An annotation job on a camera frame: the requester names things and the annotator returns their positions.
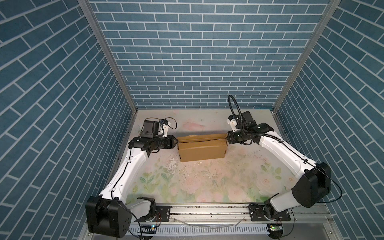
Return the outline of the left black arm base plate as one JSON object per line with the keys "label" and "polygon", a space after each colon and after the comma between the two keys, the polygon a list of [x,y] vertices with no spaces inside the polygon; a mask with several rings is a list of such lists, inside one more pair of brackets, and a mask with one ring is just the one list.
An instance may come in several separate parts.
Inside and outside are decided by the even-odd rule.
{"label": "left black arm base plate", "polygon": [[171,206],[151,207],[149,213],[144,216],[145,222],[169,222]]}

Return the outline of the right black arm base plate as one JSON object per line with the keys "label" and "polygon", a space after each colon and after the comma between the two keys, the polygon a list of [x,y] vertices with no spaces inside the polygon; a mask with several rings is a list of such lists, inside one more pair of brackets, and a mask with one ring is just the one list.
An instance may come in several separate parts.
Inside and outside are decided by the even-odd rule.
{"label": "right black arm base plate", "polygon": [[291,216],[288,210],[276,212],[272,207],[251,203],[248,205],[249,214],[252,222],[262,221],[290,221]]}

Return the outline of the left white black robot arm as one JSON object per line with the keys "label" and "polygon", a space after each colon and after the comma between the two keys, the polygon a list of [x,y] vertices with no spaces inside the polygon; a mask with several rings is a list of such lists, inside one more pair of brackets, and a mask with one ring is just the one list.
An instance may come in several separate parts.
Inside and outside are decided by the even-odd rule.
{"label": "left white black robot arm", "polygon": [[170,120],[170,117],[145,119],[139,136],[128,143],[128,150],[110,182],[98,196],[89,197],[85,208],[90,233],[123,238],[132,222],[139,225],[139,232],[133,237],[145,239],[145,230],[156,233],[164,215],[157,211],[155,199],[138,197],[129,205],[126,200],[129,188],[149,156],[178,144],[178,139],[168,134]]}

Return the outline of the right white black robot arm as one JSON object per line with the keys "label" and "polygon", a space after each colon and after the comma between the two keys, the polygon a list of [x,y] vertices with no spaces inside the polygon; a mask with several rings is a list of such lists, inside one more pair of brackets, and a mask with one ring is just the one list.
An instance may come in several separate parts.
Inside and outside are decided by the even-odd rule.
{"label": "right white black robot arm", "polygon": [[297,179],[292,189],[276,194],[264,202],[267,219],[275,220],[287,209],[302,206],[310,208],[331,191],[331,169],[326,163],[316,163],[286,143],[266,123],[257,124],[250,112],[232,114],[227,123],[231,126],[227,141],[230,145],[258,144],[277,157]]}

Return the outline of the brown cardboard box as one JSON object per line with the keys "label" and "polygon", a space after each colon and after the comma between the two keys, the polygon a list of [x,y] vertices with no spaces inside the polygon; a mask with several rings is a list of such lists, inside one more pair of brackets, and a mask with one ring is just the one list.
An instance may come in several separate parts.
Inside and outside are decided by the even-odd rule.
{"label": "brown cardboard box", "polygon": [[227,134],[180,137],[178,152],[181,162],[193,162],[225,157]]}

